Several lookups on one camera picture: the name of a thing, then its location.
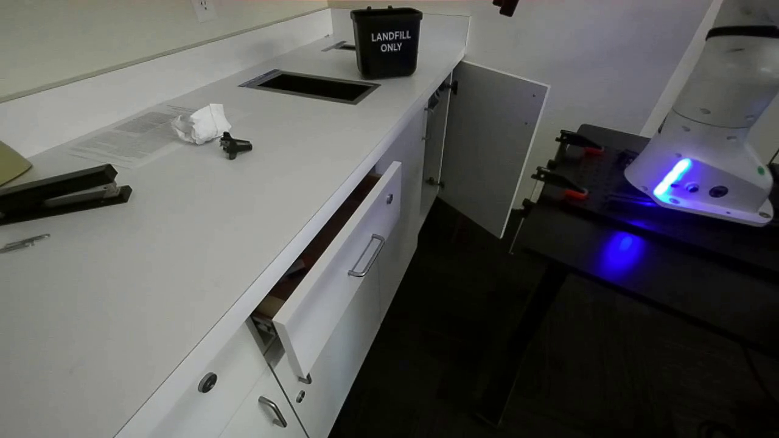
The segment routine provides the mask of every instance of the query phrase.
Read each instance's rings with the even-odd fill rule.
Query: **open cabinet door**
[[[547,85],[473,62],[455,79],[441,199],[501,238]]]

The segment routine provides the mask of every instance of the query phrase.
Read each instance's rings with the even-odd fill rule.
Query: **drawer handle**
[[[351,276],[365,276],[373,257],[379,253],[385,238],[373,234],[357,262],[348,269]]]
[[[276,426],[287,429],[287,418],[286,418],[283,408],[273,399],[260,396],[260,407],[270,412],[270,421]]]

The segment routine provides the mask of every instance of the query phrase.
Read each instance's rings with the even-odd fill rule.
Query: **drawer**
[[[298,376],[308,376],[390,238],[402,206],[402,163],[368,174],[260,304]]]
[[[377,284],[383,283],[379,269],[383,261],[370,267],[362,287],[344,312],[336,330],[331,332],[308,379],[299,379],[295,375],[286,354],[270,362],[298,418],[311,438],[331,432],[342,407],[370,352],[374,332],[383,325],[377,297]]]
[[[191,390],[177,399],[171,414],[154,429],[160,438],[206,438],[219,436],[258,381],[276,381],[249,325],[221,347],[221,352],[193,375]]]

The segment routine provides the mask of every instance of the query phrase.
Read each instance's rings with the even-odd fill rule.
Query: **dark floor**
[[[754,375],[738,343],[579,276],[485,429],[471,408],[541,273],[435,205],[331,438],[779,438],[779,359],[751,352]]]

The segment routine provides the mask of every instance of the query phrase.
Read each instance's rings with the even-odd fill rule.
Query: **paper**
[[[177,138],[188,143],[210,143],[231,129],[221,104],[206,104],[197,111],[180,113],[171,121],[171,126]]]

